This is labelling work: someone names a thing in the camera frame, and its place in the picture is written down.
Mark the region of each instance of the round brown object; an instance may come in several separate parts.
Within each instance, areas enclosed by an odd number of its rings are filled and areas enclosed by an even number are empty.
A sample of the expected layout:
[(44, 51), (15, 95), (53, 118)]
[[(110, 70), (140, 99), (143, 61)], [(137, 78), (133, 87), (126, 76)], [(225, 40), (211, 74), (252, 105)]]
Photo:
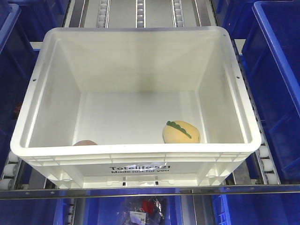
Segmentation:
[(93, 141), (90, 141), (90, 140), (83, 140), (83, 141), (77, 142), (73, 146), (83, 146), (83, 145), (97, 145), (97, 144)]

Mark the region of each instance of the totelife label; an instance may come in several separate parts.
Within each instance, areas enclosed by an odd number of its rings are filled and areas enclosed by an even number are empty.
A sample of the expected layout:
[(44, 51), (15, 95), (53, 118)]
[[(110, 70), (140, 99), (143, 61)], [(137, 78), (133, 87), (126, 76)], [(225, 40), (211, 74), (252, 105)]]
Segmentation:
[(170, 165), (142, 165), (142, 166), (110, 166), (111, 173), (159, 173), (170, 172)]

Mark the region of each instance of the red item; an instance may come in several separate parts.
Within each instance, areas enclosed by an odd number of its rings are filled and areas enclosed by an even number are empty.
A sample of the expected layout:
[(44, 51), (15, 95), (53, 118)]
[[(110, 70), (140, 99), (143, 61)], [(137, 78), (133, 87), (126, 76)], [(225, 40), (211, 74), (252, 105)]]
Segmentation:
[(142, 201), (142, 210), (144, 212), (147, 212), (150, 215), (152, 215), (154, 208), (155, 208), (155, 204), (153, 202), (148, 202), (147, 200)]

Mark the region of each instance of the plastic bag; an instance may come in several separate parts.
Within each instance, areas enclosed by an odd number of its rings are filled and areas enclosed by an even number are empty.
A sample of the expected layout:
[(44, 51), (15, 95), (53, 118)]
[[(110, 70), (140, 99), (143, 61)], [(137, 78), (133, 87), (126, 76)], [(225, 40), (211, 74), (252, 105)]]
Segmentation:
[(127, 197), (121, 207), (118, 225), (164, 225), (166, 199)]

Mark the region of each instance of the blue bin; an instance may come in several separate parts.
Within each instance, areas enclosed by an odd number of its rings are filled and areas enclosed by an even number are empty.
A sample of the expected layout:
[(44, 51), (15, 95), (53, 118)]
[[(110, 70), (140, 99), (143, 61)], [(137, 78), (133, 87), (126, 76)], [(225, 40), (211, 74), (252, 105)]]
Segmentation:
[(66, 225), (69, 199), (1, 200), (0, 221), (6, 225)]
[(243, 46), (247, 79), (285, 179), (300, 179), (300, 2), (263, 1)]
[(259, 0), (212, 0), (218, 24), (232, 39), (246, 39), (255, 20), (252, 6)]
[(9, 4), (8, 9), (0, 30), (0, 129), (4, 132), (9, 130), (16, 104), (23, 101), (36, 61), (36, 54), (17, 22), (20, 8)]
[[(91, 191), (91, 195), (126, 195), (126, 194), (168, 194), (174, 193), (174, 188), (148, 188), (143, 190), (142, 188), (131, 189), (112, 189), (102, 191)], [(140, 196), (134, 197), (101, 197), (101, 198), (88, 198), (85, 200), (85, 209), (83, 217), (83, 225), (97, 225), (118, 224), (120, 214), (124, 210), (124, 202), (134, 202)], [(180, 196), (162, 196), (165, 200), (165, 225), (181, 225), (183, 224), (182, 212), (181, 212), (181, 200)]]
[(9, 13), (11, 13), (11, 8), (9, 7), (7, 1), (0, 1), (0, 29), (6, 21), (6, 18), (8, 17)]
[(216, 225), (298, 225), (300, 193), (213, 195)]
[(20, 23), (29, 41), (43, 41), (47, 31), (63, 23), (69, 0), (8, 0), (22, 10)]

